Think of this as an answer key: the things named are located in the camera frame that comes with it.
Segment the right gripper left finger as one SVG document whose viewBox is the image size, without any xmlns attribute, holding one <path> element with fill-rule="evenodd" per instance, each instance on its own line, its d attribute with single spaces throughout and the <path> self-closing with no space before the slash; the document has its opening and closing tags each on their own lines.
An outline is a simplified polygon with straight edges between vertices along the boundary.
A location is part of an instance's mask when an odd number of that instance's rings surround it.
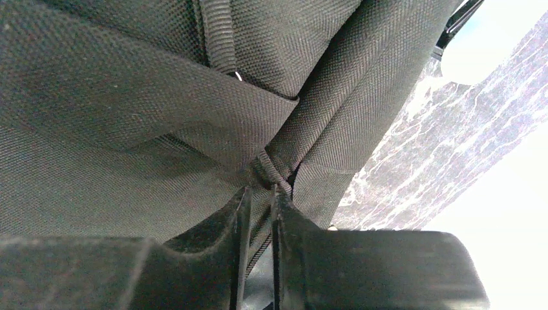
<svg viewBox="0 0 548 310">
<path fill-rule="evenodd" d="M 239 309 L 252 192 L 183 234 L 1 238 L 2 309 Z"/>
</svg>

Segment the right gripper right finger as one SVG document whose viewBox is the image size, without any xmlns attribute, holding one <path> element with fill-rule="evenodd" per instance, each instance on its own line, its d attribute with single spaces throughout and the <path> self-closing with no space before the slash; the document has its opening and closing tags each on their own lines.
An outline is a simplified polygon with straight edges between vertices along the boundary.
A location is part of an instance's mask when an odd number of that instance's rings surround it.
<svg viewBox="0 0 548 310">
<path fill-rule="evenodd" d="M 461 241 L 436 231 L 329 231 L 271 197 L 275 309 L 489 309 Z"/>
</svg>

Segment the black student backpack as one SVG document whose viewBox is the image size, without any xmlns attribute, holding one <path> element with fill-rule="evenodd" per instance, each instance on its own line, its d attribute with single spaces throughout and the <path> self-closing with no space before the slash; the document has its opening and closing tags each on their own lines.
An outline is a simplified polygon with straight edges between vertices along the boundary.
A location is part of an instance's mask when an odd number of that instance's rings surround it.
<svg viewBox="0 0 548 310">
<path fill-rule="evenodd" d="M 321 227 L 458 1 L 2 1 L 1 234 L 165 242 L 272 185 Z"/>
</svg>

